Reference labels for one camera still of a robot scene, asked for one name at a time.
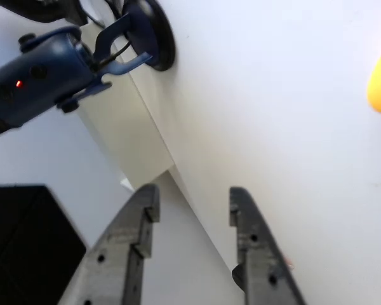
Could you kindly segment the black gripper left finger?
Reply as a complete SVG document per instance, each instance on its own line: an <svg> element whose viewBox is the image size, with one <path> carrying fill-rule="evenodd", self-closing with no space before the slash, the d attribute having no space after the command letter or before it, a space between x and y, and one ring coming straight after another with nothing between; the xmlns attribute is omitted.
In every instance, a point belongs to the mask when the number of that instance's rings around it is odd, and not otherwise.
<svg viewBox="0 0 381 305"><path fill-rule="evenodd" d="M60 304L140 304L144 261L160 220L155 184L137 189L87 251Z"/></svg>

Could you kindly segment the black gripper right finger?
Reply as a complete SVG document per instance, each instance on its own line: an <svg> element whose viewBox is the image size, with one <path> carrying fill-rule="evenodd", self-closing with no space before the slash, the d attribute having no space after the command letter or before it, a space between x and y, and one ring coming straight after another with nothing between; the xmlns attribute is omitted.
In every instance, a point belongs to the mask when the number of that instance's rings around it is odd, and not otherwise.
<svg viewBox="0 0 381 305"><path fill-rule="evenodd" d="M264 216L243 187L229 191L229 224L236 228L237 266L232 270L245 304L304 304Z"/></svg>

